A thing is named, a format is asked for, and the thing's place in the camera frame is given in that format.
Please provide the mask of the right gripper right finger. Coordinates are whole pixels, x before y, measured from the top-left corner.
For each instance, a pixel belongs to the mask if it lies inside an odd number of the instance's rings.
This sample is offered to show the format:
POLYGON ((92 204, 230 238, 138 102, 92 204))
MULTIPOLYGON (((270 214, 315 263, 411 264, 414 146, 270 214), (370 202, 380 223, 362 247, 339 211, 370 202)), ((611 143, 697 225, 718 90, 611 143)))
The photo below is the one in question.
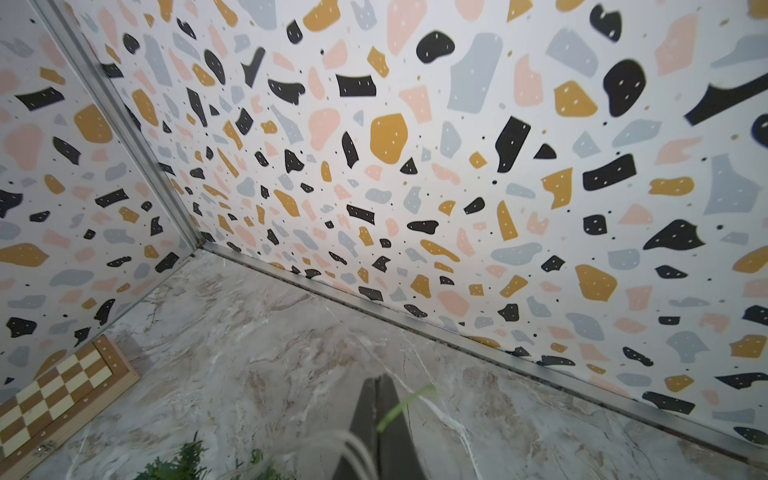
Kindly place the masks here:
POLYGON ((380 479, 425 479, 392 378, 377 378, 377 467, 380 479))

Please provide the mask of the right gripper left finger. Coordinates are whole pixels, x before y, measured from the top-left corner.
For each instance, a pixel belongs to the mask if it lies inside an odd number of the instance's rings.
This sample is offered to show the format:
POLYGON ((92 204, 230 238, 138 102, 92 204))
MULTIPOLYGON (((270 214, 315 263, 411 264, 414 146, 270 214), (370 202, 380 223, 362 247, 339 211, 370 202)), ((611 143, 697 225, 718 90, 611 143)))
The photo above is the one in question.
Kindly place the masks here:
POLYGON ((341 457, 333 479, 378 479, 378 433, 376 378, 366 379, 361 387, 350 427, 341 432, 341 457))

